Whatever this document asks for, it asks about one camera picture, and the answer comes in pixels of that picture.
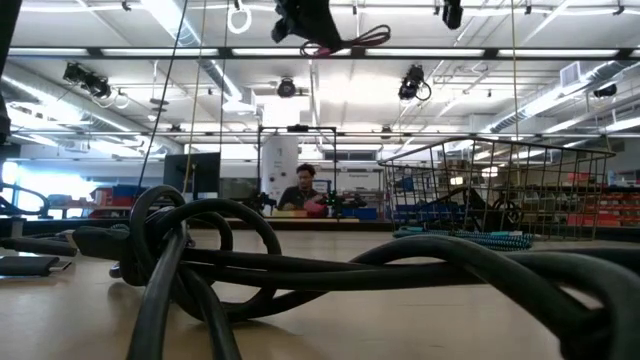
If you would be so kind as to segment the black monitor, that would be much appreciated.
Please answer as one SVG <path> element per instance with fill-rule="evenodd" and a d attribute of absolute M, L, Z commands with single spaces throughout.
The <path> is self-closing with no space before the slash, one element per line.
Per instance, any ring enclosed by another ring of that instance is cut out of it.
<path fill-rule="evenodd" d="M 163 183 L 190 194 L 193 200 L 204 199 L 219 191 L 220 163 L 219 152 L 167 155 Z"/>

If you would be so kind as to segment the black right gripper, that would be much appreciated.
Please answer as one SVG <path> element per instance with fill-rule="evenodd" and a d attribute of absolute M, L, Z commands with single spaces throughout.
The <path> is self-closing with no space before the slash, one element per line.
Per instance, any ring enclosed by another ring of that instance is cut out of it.
<path fill-rule="evenodd" d="M 280 19 L 272 29 L 272 40 L 281 42 L 289 35 L 330 50 L 340 50 L 343 40 L 330 12 L 329 0 L 274 0 Z"/>

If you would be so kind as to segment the person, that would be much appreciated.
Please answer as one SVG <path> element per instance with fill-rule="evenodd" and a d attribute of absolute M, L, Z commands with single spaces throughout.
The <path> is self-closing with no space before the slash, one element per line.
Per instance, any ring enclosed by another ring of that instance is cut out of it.
<path fill-rule="evenodd" d="M 279 211 L 305 211 L 308 217 L 326 217 L 328 207 L 325 196 L 313 188 L 315 168 L 304 163 L 296 168 L 298 183 L 288 187 L 282 194 L 277 209 Z"/>

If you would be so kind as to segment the blue storage bin row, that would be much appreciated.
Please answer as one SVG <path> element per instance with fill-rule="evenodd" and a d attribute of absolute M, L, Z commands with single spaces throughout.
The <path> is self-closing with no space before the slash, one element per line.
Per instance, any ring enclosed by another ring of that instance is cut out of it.
<path fill-rule="evenodd" d="M 361 221 L 396 221 L 399 223 L 420 223 L 436 220 L 463 221 L 465 217 L 465 207 L 453 202 L 444 204 L 396 205 L 394 209 L 386 206 L 382 212 L 379 212 L 377 208 L 369 207 L 345 208 L 342 211 L 342 216 Z"/>

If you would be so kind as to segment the black aluminium rig frame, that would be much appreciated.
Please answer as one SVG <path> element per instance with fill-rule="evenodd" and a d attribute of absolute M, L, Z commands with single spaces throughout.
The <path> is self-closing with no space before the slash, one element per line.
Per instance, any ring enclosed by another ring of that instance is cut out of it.
<path fill-rule="evenodd" d="M 335 53 L 316 47 L 12 47 L 13 58 L 59 59 L 402 59 L 402 60 L 485 60 L 506 61 L 640 61 L 635 48 L 470 48 L 470 47 L 356 47 Z"/>

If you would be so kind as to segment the gold wire basket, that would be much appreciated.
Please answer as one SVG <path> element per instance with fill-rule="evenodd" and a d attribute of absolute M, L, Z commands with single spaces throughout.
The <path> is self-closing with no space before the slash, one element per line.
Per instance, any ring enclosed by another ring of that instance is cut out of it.
<path fill-rule="evenodd" d="M 457 203 L 463 221 L 399 223 L 395 231 L 463 237 L 593 237 L 570 226 L 569 175 L 604 174 L 613 154 L 601 149 L 500 137 L 454 137 L 380 160 L 387 205 Z"/>

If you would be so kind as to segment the white cylindrical column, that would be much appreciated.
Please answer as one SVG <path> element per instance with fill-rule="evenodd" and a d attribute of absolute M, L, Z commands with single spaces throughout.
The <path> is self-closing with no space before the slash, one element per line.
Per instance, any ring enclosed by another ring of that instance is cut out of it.
<path fill-rule="evenodd" d="M 274 136 L 261 149 L 261 191 L 279 200 L 284 191 L 297 184 L 298 139 Z"/>

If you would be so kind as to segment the shelf with red bins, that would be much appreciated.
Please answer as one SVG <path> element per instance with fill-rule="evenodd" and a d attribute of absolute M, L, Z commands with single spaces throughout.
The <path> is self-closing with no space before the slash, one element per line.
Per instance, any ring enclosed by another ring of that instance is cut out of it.
<path fill-rule="evenodd" d="M 631 173 L 574 173 L 569 180 L 570 226 L 640 227 L 640 179 Z"/>

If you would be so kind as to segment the black metal rack frame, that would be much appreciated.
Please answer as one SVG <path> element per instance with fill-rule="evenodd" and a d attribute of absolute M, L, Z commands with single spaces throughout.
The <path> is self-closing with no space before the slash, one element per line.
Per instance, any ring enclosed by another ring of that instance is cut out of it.
<path fill-rule="evenodd" d="M 289 125 L 289 126 L 263 126 L 260 125 L 257 130 L 257 188 L 260 194 L 264 193 L 261 191 L 261 149 L 262 146 L 274 136 L 293 136 L 298 139 L 298 151 L 299 155 L 301 150 L 299 149 L 299 141 L 304 140 L 305 138 L 310 138 L 311 140 L 319 140 L 321 138 L 327 138 L 327 142 L 333 146 L 333 172 L 334 179 L 332 180 L 332 185 L 336 184 L 337 181 L 337 129 L 335 127 L 314 127 L 308 125 Z"/>

